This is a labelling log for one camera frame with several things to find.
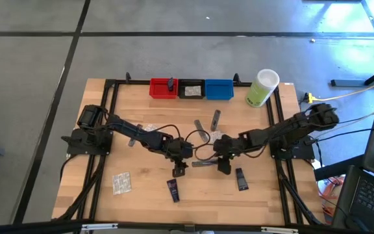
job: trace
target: plastic bin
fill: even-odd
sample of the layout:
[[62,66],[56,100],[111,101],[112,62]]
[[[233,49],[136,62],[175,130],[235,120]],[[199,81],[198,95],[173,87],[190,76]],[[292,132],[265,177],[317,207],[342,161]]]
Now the plastic bin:
[[173,79],[173,91],[168,90],[169,78],[151,78],[149,95],[155,99],[175,99],[179,91],[179,80]]
[[206,97],[209,100],[229,100],[233,98],[233,81],[223,79],[207,79]]
[[[200,86],[201,95],[186,96],[186,87]],[[200,79],[179,79],[179,98],[182,99],[203,99],[205,95],[205,80]]]

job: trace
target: concrete floor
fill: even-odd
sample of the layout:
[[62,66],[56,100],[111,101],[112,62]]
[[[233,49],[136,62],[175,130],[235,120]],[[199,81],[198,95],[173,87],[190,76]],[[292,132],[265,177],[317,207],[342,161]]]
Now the concrete floor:
[[[0,0],[0,31],[74,31],[84,1]],[[373,32],[360,3],[319,1],[96,0],[83,31]],[[70,37],[0,37],[0,224],[10,222],[71,43]],[[87,78],[250,81],[262,68],[305,92],[331,97],[353,88],[331,88],[331,79],[374,74],[374,38],[108,37],[80,38],[38,174],[26,222],[49,220],[66,154],[62,135],[75,124]],[[341,121],[374,111],[374,90],[330,101]],[[337,131],[363,129],[373,118]],[[325,164],[364,152],[367,132],[320,144]]]

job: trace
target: white lid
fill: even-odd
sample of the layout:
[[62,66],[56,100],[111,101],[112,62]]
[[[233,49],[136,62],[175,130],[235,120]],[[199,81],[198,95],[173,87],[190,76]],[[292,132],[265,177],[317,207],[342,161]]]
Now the white lid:
[[271,69],[262,69],[256,75],[257,81],[268,89],[274,89],[279,84],[279,75]]

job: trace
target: purple tube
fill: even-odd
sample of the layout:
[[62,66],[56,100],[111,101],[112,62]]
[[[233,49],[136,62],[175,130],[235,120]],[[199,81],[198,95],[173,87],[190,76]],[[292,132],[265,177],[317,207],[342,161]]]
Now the purple tube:
[[179,189],[177,188],[177,180],[172,179],[167,181],[169,192],[171,193],[171,196],[173,197],[173,202],[179,202]]

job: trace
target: wooden tabletop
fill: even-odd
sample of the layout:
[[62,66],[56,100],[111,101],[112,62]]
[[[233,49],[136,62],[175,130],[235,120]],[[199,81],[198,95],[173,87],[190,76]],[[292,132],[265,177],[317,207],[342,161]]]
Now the wooden tabletop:
[[[81,103],[99,105],[102,98],[104,79],[88,79]],[[133,124],[161,127],[175,124],[185,137],[195,130],[194,120],[200,120],[210,132],[210,123],[216,109],[221,111],[218,130],[231,137],[250,129],[269,126],[267,108],[252,108],[245,102],[248,87],[235,87],[230,101],[206,99],[153,99],[149,96],[149,85],[120,85],[115,114]],[[285,118],[299,112],[295,88],[291,83],[280,83],[280,97]],[[275,121],[278,121],[275,98],[271,97]],[[163,129],[173,136],[172,128]],[[237,224],[237,225],[283,225],[283,214],[275,162],[269,148],[257,159],[245,155],[232,161],[232,173],[225,175],[217,166],[192,168],[186,175],[177,178],[181,201],[173,203],[166,181],[172,179],[174,164],[163,155],[148,152],[139,142],[128,147],[129,138],[115,133],[110,155],[106,158],[101,183],[96,220],[117,222],[158,222],[194,224]],[[198,134],[189,141],[202,144]],[[201,148],[198,157],[208,157],[211,146]],[[87,155],[79,155],[65,167],[53,210],[53,218],[62,215],[82,189],[88,163]],[[293,167],[299,195],[314,215],[324,222],[321,200],[314,173],[310,165],[294,160]],[[242,168],[249,190],[238,191],[235,168]],[[132,190],[113,195],[112,176],[123,172],[131,175]],[[88,217],[92,195],[88,197],[84,217]],[[288,194],[291,219],[295,222],[292,199]]]

